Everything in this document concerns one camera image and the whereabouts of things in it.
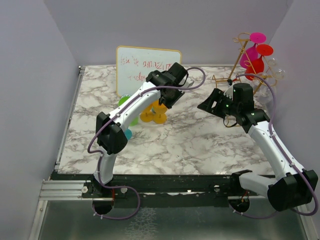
teal object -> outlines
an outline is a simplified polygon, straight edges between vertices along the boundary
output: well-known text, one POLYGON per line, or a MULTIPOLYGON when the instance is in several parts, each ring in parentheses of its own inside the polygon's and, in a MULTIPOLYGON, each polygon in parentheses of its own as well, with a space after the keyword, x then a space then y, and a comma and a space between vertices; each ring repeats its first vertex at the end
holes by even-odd
POLYGON ((130 140, 132 138, 132 131, 128 128, 127 130, 124 131, 124 135, 126 139, 130 140))

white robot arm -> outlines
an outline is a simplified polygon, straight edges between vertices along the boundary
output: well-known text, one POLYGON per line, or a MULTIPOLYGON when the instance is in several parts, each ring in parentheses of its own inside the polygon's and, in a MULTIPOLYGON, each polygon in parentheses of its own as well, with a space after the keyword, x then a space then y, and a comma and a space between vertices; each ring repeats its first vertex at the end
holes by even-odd
MULTIPOLYGON (((168 90, 167 88, 155 89, 159 86, 173 86, 182 89, 187 89, 193 85, 194 81, 188 78, 188 72, 178 63, 172 65, 172 67, 165 72, 154 71, 149 74, 146 82, 133 94, 125 103, 119 106, 117 109, 111 111, 108 116, 101 112, 97 116, 96 131, 98 131, 108 119, 114 119, 110 128, 114 128, 114 132, 117 132, 118 141, 120 139, 124 145, 127 144, 127 139, 124 136, 125 130, 129 127, 129 124, 136 118, 144 109, 146 109, 154 101, 159 100, 167 108, 171 108, 172 105, 184 94, 184 92, 178 89, 168 90)), ((117 157, 117 153, 123 149, 112 149, 112 144, 116 142, 110 142, 112 133, 105 132, 106 139, 102 139, 104 132, 98 136, 99 150, 103 152, 103 157, 100 164, 100 176, 101 181, 105 185, 113 178, 113 169, 117 157)), ((93 175, 98 181, 98 172, 93 175)))
POLYGON ((250 84, 237 83, 225 92, 215 88, 198 106, 223 119, 226 115, 234 116, 236 122, 259 145, 274 171, 275 179, 254 174, 250 170, 235 172, 231 175, 231 187, 268 198, 279 212, 310 203, 315 196, 313 190, 318 182, 317 174, 313 170, 307 171, 292 156, 277 136, 268 115, 254 105, 250 84))
MULTIPOLYGON (((106 185, 112 180, 116 156, 128 142, 124 132, 132 120, 157 99, 170 109, 184 94, 180 91, 183 89, 181 87, 189 87, 192 83, 188 80, 188 72, 175 63, 168 71, 151 72, 146 82, 129 100, 108 115, 101 112, 97 116, 97 142, 103 153, 99 174, 94 173, 98 182, 106 185)), ((270 132, 270 119, 262 109, 254 108, 253 89, 249 84, 234 84, 231 92, 232 96, 215 88, 198 108, 223 119, 226 115, 234 116, 236 122, 259 145, 275 173, 275 179, 271 179, 250 170, 235 172, 230 178, 231 188, 250 190, 262 195, 279 212, 309 203, 314 194, 312 195, 301 174, 313 190, 318 182, 317 174, 313 170, 305 170, 284 146, 275 130, 272 128, 270 132)))

white wall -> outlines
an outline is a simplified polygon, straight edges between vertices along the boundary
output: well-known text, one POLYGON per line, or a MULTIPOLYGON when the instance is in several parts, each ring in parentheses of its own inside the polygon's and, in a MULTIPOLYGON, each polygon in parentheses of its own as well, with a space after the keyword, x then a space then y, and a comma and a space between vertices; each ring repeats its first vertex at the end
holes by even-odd
POLYGON ((78 65, 42 0, 0 1, 0 239, 26 240, 78 65))
POLYGON ((80 65, 115 64, 119 45, 177 49, 184 64, 233 64, 241 32, 270 40, 292 0, 44 0, 80 65))
MULTIPOLYGON (((278 84, 275 129, 292 154, 320 176, 320 1, 295 0, 271 46, 286 71, 278 84)), ((320 199, 320 182, 316 188, 320 199)), ((320 231, 320 212, 313 217, 320 231)))

white marble surface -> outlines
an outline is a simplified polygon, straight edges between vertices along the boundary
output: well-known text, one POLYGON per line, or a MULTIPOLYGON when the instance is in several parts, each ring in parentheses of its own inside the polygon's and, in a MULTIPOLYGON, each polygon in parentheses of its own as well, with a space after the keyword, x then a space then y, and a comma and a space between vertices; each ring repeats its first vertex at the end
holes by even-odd
MULTIPOLYGON (((228 76, 230 67, 203 67, 205 84, 185 95, 167 111, 167 122, 158 125, 139 119, 129 127, 133 137, 118 155, 115 174, 231 174, 244 169, 272 174, 271 166, 257 144, 241 127, 226 128, 222 119, 197 109, 215 88, 212 80, 228 76)), ((190 75, 198 84, 201 72, 190 75)), ((226 83, 218 85, 227 89, 226 83)), ((60 174, 92 174, 98 155, 88 154, 95 135, 96 116, 116 108, 116 67, 88 66, 79 90, 71 124, 60 160, 60 174)))

magenta disc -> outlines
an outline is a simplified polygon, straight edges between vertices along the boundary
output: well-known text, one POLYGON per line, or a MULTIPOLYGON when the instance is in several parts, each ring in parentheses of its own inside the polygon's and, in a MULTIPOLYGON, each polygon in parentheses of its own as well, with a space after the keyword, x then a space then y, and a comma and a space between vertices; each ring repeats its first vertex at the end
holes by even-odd
POLYGON ((250 34, 250 40, 255 44, 262 44, 267 40, 267 37, 261 32, 253 32, 250 34))

